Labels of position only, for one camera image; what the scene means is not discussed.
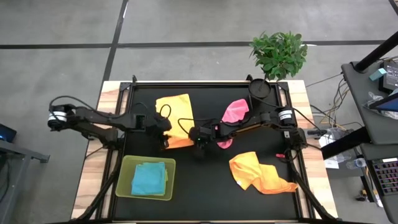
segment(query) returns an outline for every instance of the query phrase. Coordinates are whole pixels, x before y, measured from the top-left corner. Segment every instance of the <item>circular base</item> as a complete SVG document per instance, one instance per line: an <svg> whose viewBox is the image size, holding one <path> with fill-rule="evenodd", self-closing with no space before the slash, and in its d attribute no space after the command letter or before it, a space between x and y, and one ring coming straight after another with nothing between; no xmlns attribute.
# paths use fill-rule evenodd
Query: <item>circular base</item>
<svg viewBox="0 0 398 224"><path fill-rule="evenodd" d="M262 78L257 78L250 82L249 92L252 96L263 99L271 92L271 85Z"/></svg>

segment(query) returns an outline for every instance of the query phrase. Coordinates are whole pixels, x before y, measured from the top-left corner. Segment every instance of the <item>plastic bottle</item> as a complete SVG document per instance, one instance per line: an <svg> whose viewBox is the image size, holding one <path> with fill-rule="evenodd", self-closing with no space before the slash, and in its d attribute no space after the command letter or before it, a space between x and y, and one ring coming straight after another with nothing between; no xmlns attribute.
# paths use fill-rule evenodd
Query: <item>plastic bottle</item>
<svg viewBox="0 0 398 224"><path fill-rule="evenodd" d="M358 169L361 167L366 167L366 161L364 158L359 158L359 159L355 159L353 161L347 162L346 166L349 169Z"/></svg>

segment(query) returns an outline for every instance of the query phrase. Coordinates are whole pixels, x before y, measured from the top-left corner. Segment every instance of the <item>gray floor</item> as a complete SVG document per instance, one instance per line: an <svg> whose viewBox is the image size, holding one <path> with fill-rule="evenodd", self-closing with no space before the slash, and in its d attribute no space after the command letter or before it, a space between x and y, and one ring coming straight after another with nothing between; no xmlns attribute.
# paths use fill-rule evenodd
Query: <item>gray floor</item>
<svg viewBox="0 0 398 224"><path fill-rule="evenodd" d="M0 0L1 44L111 43L122 0ZM304 40L382 40L398 30L387 0L130 0L120 43L249 41L266 30L300 32ZM309 47L295 77L310 84L341 72L375 45ZM118 49L110 80L236 80L260 77L247 47ZM50 133L48 103L73 95L95 105L109 49L0 50L0 123L18 130L17 144L51 154L33 162L11 223L69 219L87 141ZM390 52L397 55L398 49ZM307 88L311 104L331 107L341 77ZM349 95L339 123L361 122ZM331 180L340 218L388 223L375 204L356 202L359 178Z"/></svg>

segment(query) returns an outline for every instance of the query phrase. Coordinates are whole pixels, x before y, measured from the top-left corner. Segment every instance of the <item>keyboard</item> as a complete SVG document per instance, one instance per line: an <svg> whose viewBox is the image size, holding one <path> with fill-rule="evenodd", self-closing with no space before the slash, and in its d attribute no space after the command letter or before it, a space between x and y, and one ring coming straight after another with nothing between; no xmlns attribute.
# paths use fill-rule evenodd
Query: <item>keyboard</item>
<svg viewBox="0 0 398 224"><path fill-rule="evenodd" d="M383 195L398 194L398 160L377 159L372 161Z"/></svg>

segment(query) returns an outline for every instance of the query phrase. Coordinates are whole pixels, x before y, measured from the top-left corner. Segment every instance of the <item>wooden table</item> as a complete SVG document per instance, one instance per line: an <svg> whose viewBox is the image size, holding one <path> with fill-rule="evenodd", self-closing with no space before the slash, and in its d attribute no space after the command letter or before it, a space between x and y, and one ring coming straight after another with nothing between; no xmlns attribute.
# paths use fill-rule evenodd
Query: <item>wooden table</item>
<svg viewBox="0 0 398 224"><path fill-rule="evenodd" d="M121 81L104 82L98 102L97 109L99 111L114 113L116 108L116 102L118 99L120 83ZM301 111L310 120L313 120L304 81L289 80L288 83L290 98L293 107ZM126 105L125 102L126 97L124 97L121 112L124 111L124 106ZM298 126L300 128L313 128L313 126L298 113L296 113L296 118ZM310 144L319 146L318 141L314 139L308 139L307 141ZM99 141L91 141L88 145L87 154L93 152L100 147L101 144ZM308 176L308 183L310 185L311 191L314 193L319 202L326 208L326 210L334 217L337 217L335 202L333 200L333 195L329 184L328 174L326 173L325 163L322 158L322 153L318 149L315 149L313 147L303 149L302 152ZM87 158L87 160L85 161L71 218L79 217L86 210L87 206L89 206L90 203L93 201L95 195L99 192L101 187L101 181L103 178L105 160L106 150L102 149ZM304 192L301 189L299 189L299 191L303 215L304 217L308 217L307 203ZM104 207L102 212L102 216L104 218L107 216L108 206L109 192L104 201Z"/></svg>

